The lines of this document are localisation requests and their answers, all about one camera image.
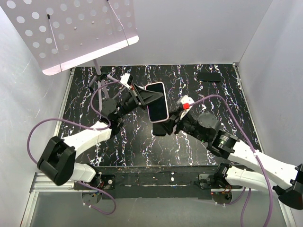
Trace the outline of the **bare black phone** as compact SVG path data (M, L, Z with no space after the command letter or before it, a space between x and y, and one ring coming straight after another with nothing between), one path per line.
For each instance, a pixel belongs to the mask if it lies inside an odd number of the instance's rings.
M197 79L203 82L220 82L221 74L218 72L199 72Z

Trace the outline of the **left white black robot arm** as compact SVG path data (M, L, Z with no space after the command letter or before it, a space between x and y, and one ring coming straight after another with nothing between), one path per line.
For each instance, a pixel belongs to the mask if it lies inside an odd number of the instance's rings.
M145 87L134 84L121 103L106 98L99 112L101 118L94 125L84 126L81 132L62 139L57 136L49 139L36 162L37 168L58 186L74 181L83 182L90 189L98 188L102 173L93 165L78 163L76 159L96 144L118 134L123 127L123 117L137 107L147 109L152 123L168 119L164 84L157 82Z

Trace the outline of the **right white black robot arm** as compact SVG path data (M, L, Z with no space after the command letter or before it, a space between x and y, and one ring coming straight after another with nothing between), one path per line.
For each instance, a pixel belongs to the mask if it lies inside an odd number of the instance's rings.
M207 149L215 156L239 163L247 170L222 164L214 174L214 183L225 188L228 185L243 186L259 191L275 192L285 205L296 210L303 208L303 166L278 161L259 151L252 151L247 143L221 129L220 122L210 113L202 113L197 119L190 113L175 111L161 123L167 134L183 131L195 139L207 143Z

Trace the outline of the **music stand tripod pole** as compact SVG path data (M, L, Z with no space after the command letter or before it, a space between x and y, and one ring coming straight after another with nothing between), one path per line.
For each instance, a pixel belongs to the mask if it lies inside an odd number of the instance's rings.
M113 82L118 82L118 79L115 79L112 76L109 76L107 73L103 72L101 70L101 67L98 65L97 59L94 59L93 63L94 63L94 67L96 70L96 75L93 76L93 79L90 81L89 88L92 88L95 82L97 83L98 88L99 88L99 91L98 91L99 111L101 111L102 110L102 94L104 94L105 98L110 98L106 85L105 85L106 79L109 79Z

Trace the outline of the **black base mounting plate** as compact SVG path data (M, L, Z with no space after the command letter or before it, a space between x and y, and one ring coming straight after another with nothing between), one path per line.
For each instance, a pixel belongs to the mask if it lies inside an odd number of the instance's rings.
M211 199L211 189L198 182L213 175L218 166L97 166L102 190L115 199Z

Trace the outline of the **perforated music stand desk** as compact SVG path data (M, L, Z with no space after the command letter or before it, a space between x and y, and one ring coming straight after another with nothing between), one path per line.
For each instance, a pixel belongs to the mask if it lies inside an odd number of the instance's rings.
M139 41L132 0L3 0L0 6L47 76Z

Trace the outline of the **left aluminium side rail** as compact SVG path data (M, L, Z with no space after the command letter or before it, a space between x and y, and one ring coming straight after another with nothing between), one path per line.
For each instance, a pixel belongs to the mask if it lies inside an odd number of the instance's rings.
M51 95L48 98L48 107L50 110L48 111L47 118L71 119L65 112L69 102L68 99L75 70L76 68L74 67L63 73L52 76L53 82L50 86ZM46 145L52 137L58 136L59 138L63 138L69 136L74 129L74 126L61 121L46 122L45 127L49 132L45 136L43 148L46 148Z

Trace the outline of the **aluminium side rail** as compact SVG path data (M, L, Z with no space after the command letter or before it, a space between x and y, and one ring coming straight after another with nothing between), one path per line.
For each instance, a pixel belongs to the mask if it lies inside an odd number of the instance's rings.
M258 134L256 125L254 123L254 119L253 119L253 116L252 116L252 113L251 113L251 109L250 109L248 100L247 100L246 95L245 95L245 90L244 90L244 87L243 87L243 83L242 83L241 75L240 75L240 71L239 71L239 63L238 62L233 62L232 66L233 66L234 71L236 73L237 81L239 82L239 85L240 85L240 88L241 88L241 91L242 91L242 94L243 94L243 98L245 100L245 103L246 103L246 106L247 106L247 109L248 109L248 112L249 112L249 115L250 115L250 119L251 119L251 122L252 122L252 125L253 125L253 128L254 128L254 132L255 132L256 137L258 139L258 144L260 146L260 152L264 153L263 146L262 146L262 143L260 141L259 134Z
M69 102L68 99L75 70L76 68L74 67L63 73L52 76L53 82L50 86L51 95L48 98L48 107L50 110L48 111L47 118L71 119L65 112ZM46 145L52 137L58 136L59 138L63 138L69 136L74 129L74 126L61 121L46 122L45 127L49 132L45 136L43 148L46 148Z

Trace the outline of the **right aluminium side rail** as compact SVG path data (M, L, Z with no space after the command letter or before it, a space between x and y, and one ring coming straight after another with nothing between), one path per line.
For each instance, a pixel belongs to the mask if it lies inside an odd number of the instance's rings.
M239 63L238 62L233 62L232 66L233 66L234 71L236 73L237 81L239 82L239 85L240 85L240 88L241 88L241 91L242 91L242 94L243 94L243 98L245 100L245 103L246 103L246 106L247 106L247 109L248 109L248 112L249 112L249 115L250 115L250 119L251 119L251 122L252 122L252 125L253 125L253 128L254 128L254 132L255 132L256 137L258 139L258 144L260 146L260 152L264 153L263 146L262 146L262 143L260 141L259 134L258 134L256 125L254 123L254 119L253 119L253 116L252 116L252 113L251 113L251 109L250 109L248 100L247 100L246 95L245 95L245 90L244 90L244 87L243 87L243 83L242 83L241 75L240 75L240 71L239 71Z

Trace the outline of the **aluminium front rail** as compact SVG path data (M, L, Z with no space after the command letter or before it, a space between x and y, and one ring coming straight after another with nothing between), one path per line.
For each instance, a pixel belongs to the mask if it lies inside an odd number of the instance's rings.
M159 172L159 173L125 173L125 174L102 174L99 188L102 190L114 190L118 187L135 188L135 187L190 187L198 186L202 189L224 189L226 186L201 186L199 180L202 178L198 174L182 174L175 172ZM67 188L74 190L88 190L89 188L74 181L68 181L61 186L56 185L44 174L36 174L32 188L38 189L54 189Z

